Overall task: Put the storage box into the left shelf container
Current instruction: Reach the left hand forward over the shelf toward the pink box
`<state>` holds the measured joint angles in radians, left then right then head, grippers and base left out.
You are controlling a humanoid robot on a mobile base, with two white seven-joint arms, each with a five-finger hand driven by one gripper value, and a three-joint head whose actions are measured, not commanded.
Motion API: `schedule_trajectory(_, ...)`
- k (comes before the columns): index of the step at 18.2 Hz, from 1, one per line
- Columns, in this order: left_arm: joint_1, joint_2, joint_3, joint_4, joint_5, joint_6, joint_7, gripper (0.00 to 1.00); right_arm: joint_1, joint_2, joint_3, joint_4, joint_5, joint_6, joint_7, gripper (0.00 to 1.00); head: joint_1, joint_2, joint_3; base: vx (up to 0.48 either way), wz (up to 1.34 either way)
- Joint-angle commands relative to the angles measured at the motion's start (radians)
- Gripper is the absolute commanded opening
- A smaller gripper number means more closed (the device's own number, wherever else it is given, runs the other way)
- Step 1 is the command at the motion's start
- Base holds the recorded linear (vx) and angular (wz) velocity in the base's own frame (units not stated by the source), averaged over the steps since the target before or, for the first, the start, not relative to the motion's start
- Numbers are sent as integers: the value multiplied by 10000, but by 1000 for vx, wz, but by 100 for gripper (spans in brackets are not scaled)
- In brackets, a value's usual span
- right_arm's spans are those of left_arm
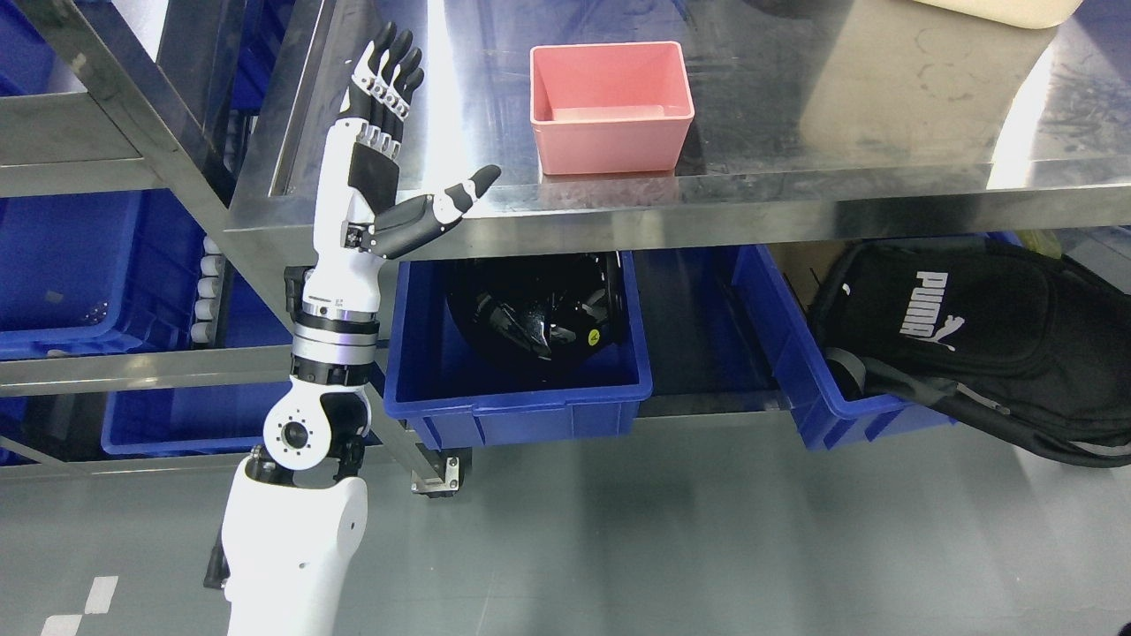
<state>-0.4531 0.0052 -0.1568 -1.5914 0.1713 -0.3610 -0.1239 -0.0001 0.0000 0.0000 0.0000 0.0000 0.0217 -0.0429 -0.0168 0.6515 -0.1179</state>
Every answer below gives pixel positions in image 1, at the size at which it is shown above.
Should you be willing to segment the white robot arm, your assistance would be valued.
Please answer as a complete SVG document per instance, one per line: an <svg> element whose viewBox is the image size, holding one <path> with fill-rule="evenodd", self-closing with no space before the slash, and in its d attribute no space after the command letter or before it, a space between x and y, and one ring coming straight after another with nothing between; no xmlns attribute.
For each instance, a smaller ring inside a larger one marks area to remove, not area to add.
<svg viewBox="0 0 1131 636"><path fill-rule="evenodd" d="M372 406L381 259L285 274L288 390L232 478L205 581L230 635L331 635L366 531L360 475Z"/></svg>

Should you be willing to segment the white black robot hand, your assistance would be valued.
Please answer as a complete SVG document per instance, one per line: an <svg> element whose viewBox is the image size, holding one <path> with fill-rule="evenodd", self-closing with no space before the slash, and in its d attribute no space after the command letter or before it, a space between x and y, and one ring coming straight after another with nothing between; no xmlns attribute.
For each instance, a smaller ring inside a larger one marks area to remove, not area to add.
<svg viewBox="0 0 1131 636"><path fill-rule="evenodd" d="M323 138L316 186L316 265L287 273L288 311L316 327L375 323L381 266L435 241L487 194L501 170L399 201L399 152L414 93L424 80L412 31L385 24L353 65Z"/></svg>

